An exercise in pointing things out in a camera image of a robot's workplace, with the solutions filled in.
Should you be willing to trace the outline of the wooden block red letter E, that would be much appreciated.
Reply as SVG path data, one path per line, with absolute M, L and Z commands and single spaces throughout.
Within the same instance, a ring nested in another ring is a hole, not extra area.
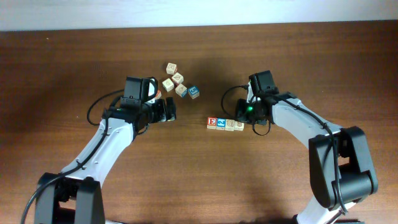
M 208 129 L 216 129 L 216 125 L 217 125 L 217 118 L 214 117 L 208 117 L 207 118 L 207 125 L 206 127 Z

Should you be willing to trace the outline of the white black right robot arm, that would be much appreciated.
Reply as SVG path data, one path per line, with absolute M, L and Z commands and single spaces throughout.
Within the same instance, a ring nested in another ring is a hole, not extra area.
M 331 123 L 291 92 L 281 93 L 270 71 L 249 76 L 248 96 L 237 102 L 237 121 L 276 125 L 298 139 L 309 156 L 313 197 L 294 223 L 334 223 L 379 188 L 364 131 Z

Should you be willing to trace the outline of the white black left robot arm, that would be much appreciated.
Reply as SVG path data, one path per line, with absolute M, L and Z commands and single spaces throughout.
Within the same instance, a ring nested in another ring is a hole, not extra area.
M 154 77 L 127 77 L 79 155 L 58 174 L 46 172 L 39 179 L 21 222 L 33 205 L 35 223 L 109 223 L 101 188 L 114 163 L 150 124 L 176 119 L 173 99 L 158 99 L 157 92 Z

